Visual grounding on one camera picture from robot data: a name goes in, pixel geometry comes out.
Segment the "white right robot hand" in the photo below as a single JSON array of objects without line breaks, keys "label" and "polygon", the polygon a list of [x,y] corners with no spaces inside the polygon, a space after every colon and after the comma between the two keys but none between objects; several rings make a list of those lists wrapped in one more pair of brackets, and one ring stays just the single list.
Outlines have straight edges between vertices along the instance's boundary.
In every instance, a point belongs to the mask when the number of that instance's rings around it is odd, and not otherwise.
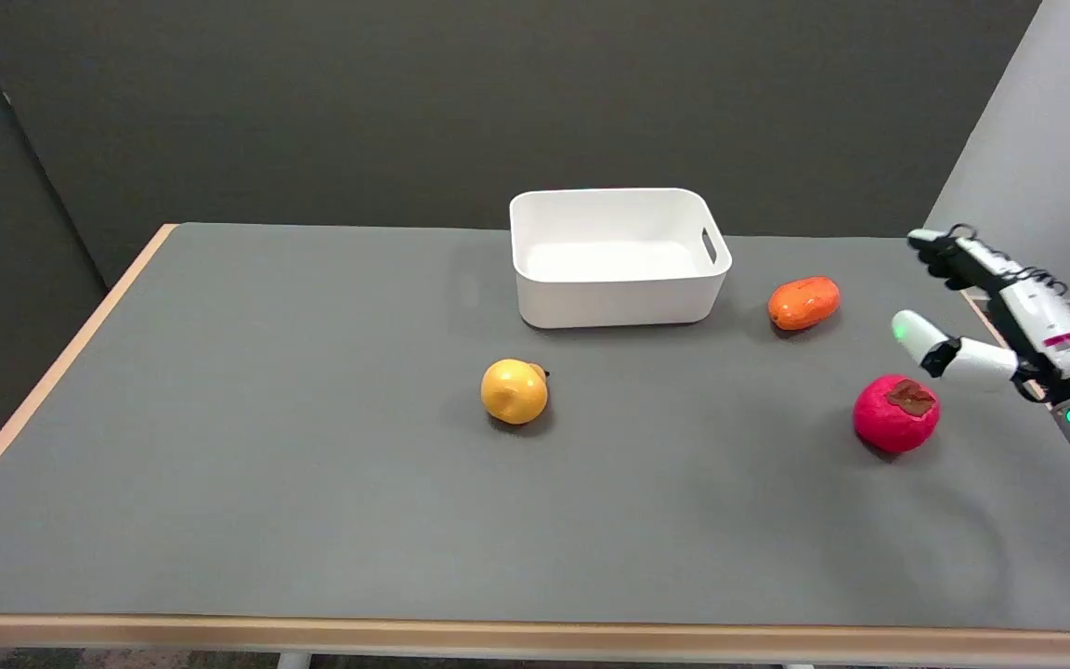
[{"label": "white right robot hand", "polygon": [[946,334],[917,311],[897,311],[895,340],[924,372],[976,387],[1011,384],[1031,402],[1070,400],[1070,305],[1063,282],[1044,269],[1017,263],[968,225],[916,229],[906,242],[948,291],[985,293],[990,325],[1003,343]]}]

